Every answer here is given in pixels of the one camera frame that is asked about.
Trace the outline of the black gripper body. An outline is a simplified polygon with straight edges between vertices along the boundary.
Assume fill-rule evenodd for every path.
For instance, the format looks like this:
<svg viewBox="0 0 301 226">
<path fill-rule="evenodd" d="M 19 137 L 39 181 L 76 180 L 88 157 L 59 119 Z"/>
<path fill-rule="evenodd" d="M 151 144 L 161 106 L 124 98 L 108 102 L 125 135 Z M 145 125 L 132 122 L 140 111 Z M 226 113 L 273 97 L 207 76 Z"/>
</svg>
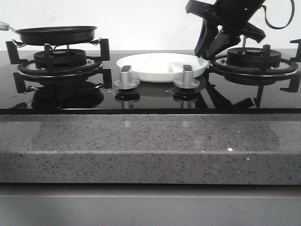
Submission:
<svg viewBox="0 0 301 226">
<path fill-rule="evenodd" d="M 197 0 L 188 1 L 185 9 L 203 18 L 204 26 L 218 33 L 218 26 L 226 34 L 244 35 L 256 42 L 261 42 L 266 34 L 263 30 L 249 23 L 255 12 L 261 8 L 262 0 L 217 0 L 214 4 Z"/>
</svg>

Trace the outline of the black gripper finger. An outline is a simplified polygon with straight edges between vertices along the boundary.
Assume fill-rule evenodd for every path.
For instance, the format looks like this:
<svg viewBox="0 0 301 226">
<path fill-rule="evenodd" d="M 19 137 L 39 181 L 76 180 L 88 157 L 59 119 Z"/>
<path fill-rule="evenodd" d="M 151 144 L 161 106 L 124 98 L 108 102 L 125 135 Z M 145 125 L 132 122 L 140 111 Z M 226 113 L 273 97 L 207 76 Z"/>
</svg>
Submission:
<svg viewBox="0 0 301 226">
<path fill-rule="evenodd" d="M 209 44 L 209 47 L 205 49 L 202 57 L 206 60 L 211 60 L 220 52 L 239 44 L 240 41 L 240 36 L 221 30 L 216 38 Z"/>
<path fill-rule="evenodd" d="M 218 31 L 218 25 L 210 20 L 203 19 L 199 40 L 195 47 L 195 56 L 201 57 L 215 40 Z"/>
</svg>

